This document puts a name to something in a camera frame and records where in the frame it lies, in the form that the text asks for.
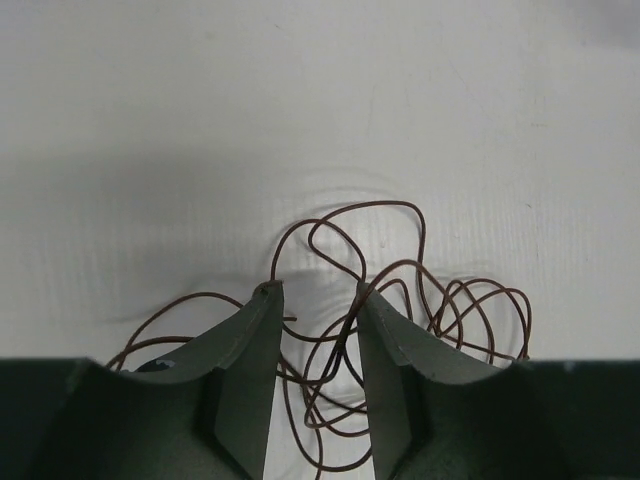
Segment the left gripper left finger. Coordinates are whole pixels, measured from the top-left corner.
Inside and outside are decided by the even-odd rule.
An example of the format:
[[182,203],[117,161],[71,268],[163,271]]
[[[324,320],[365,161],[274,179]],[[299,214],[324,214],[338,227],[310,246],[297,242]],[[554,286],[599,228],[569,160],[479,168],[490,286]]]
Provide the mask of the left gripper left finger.
[[284,293],[251,300],[134,372],[89,359],[1,363],[5,479],[259,479]]

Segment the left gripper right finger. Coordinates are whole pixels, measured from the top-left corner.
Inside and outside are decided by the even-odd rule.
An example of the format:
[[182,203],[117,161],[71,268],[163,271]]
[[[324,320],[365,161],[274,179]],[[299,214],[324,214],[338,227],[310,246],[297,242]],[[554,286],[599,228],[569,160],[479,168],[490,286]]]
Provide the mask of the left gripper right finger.
[[635,360],[486,364],[361,284],[358,343],[379,479],[635,479]]

